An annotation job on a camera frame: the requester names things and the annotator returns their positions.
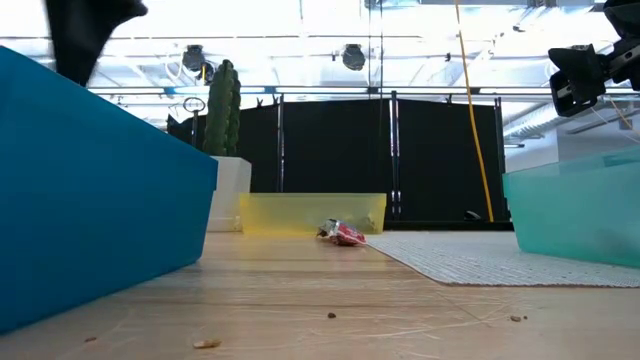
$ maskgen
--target cactus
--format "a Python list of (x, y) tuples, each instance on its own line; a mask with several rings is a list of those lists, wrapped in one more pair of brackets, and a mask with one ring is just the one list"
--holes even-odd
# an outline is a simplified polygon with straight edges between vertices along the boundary
[(203, 150), (215, 156), (235, 156), (240, 128), (240, 81), (229, 60), (224, 60), (213, 76), (208, 107)]

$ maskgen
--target white woven mat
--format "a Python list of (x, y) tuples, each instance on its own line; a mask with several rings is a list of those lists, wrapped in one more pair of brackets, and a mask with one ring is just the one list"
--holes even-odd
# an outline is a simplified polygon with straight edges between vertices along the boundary
[(367, 242), (451, 285), (640, 287), (640, 269), (524, 253), (511, 232), (386, 232)]

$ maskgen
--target candy wrapper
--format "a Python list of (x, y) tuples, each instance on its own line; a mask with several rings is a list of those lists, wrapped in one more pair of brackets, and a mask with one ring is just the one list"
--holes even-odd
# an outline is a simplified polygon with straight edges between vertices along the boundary
[(364, 235), (356, 228), (346, 223), (329, 219), (318, 229), (316, 236), (328, 237), (334, 244), (340, 246), (363, 245), (367, 243)]

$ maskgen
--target ceiling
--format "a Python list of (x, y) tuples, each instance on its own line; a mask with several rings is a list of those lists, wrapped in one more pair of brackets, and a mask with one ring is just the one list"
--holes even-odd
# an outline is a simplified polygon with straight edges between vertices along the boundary
[[(385, 6), (404, 6), (369, 11), (363, 0), (144, 2), (149, 14), (116, 29), (89, 87), (199, 85), (194, 74), (179, 65), (186, 46), (195, 44), (204, 46), (214, 64), (232, 60), (243, 86), (465, 85), (452, 5), (407, 6), (411, 1), (389, 0)], [(526, 0), (493, 3), (511, 5), (461, 7), (472, 86), (546, 86), (556, 70), (547, 58), (549, 48), (594, 43), (606, 52), (617, 40), (604, 15), (593, 11), (593, 1), (574, 0), (569, 3), (578, 6), (554, 8), (527, 7)], [(20, 4), (0, 13), (0, 45), (52, 67), (42, 1)], [(342, 64), (346, 44), (362, 46), (368, 58), (362, 71)], [(165, 121), (169, 105), (179, 112), (182, 101), (163, 95), (105, 97), (155, 124)], [(243, 107), (256, 103), (253, 96), (245, 96)], [(504, 116), (526, 108), (507, 102)]]

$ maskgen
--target blue plastic bin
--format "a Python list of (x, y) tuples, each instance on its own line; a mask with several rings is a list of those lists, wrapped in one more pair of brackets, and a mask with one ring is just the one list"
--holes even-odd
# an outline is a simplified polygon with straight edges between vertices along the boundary
[(217, 162), (0, 47), (0, 333), (195, 262)]
[(522, 250), (640, 267), (640, 147), (504, 180)]

